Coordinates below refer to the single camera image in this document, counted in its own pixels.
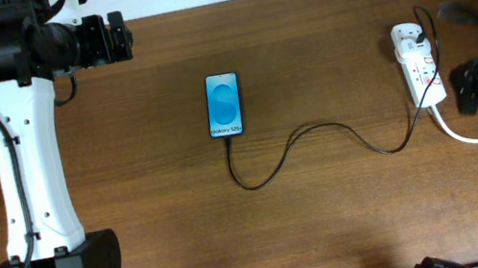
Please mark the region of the blue Galaxy smartphone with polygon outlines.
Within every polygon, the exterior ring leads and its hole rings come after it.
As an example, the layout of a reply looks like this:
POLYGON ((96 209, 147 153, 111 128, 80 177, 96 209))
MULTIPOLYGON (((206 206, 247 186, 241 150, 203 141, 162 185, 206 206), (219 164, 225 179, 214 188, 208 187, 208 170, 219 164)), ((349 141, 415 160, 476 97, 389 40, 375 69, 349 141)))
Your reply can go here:
POLYGON ((237 74, 211 75, 204 81, 210 136, 222 138, 242 134, 244 119, 237 74))

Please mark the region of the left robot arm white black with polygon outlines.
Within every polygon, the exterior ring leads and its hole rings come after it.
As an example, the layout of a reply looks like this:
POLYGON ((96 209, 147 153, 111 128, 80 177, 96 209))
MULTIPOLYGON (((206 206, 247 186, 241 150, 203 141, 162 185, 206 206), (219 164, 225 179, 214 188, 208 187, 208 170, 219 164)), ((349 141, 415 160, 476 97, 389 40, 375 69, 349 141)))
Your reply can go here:
POLYGON ((122 268, 112 230, 86 231, 73 208, 56 135, 59 75, 128 61, 120 12, 87 0, 0 0, 0 186, 8 220, 0 268, 122 268))

